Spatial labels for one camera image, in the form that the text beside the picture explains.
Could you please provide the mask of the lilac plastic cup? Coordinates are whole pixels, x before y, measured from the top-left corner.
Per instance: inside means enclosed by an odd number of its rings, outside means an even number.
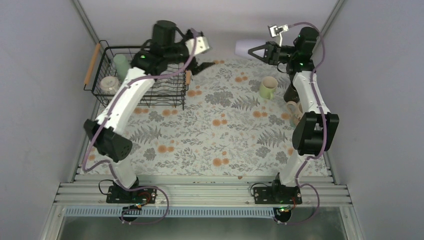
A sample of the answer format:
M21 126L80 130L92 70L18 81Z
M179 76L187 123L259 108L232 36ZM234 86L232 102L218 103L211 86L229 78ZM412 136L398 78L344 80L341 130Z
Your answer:
M248 50L262 46L267 41L265 39L240 39L235 42L234 54L238 57L245 59L255 59L254 56L249 55Z

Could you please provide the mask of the light green mug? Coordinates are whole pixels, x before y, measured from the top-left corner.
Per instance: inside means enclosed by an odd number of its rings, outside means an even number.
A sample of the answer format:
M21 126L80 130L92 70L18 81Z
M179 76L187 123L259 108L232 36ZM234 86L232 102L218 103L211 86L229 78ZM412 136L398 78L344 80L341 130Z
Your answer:
M259 96L263 99L273 100L275 91L278 87L278 81L272 76L266 76L261 80L259 86Z

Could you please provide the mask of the black cylindrical cup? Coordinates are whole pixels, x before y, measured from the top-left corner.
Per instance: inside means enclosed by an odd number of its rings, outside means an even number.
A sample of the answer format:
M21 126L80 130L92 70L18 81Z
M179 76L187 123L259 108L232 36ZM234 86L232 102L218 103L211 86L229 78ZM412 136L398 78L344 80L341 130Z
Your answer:
M298 103L300 101L299 94L292 83L287 87L283 95L283 99L286 103L288 102Z

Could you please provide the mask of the beige floral mug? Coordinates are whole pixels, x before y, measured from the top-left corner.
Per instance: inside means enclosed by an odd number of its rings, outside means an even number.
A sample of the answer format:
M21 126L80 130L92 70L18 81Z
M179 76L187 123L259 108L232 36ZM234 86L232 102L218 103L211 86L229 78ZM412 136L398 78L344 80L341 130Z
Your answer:
M301 102L288 101L286 103L286 108L289 112L290 125L295 128L299 124L304 114Z

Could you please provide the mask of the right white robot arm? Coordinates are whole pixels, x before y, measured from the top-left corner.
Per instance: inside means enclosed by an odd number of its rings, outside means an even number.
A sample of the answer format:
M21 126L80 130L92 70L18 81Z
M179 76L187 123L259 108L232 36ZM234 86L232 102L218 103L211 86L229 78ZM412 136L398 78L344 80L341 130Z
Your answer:
M283 96L284 100L297 100L303 111L292 135L292 146L296 152L269 187L272 200L278 204L289 197L299 196L300 173L309 161L319 159L329 150L340 121L323 100L317 81L318 67L312 60L313 49L321 33L310 23L303 22L302 26L292 46L283 45L283 33L292 26L273 25L268 27L270 36L278 37L279 41L267 41L248 50L250 56L268 65L286 65L290 86Z

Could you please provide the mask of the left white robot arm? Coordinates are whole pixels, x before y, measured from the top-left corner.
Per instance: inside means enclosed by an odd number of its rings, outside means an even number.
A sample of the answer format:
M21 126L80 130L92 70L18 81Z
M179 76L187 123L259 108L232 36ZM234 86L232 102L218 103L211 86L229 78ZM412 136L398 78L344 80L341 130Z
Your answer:
M82 170L90 172L106 164L113 176L119 196L131 203L139 197L137 176L126 158L133 143L123 136L128 120L144 95L162 79L170 79L182 72L193 75L214 65L198 64L196 56L210 50L203 32L190 28L183 33L169 20L159 20L130 62L130 68L120 88L96 119L87 119L83 128L89 138Z

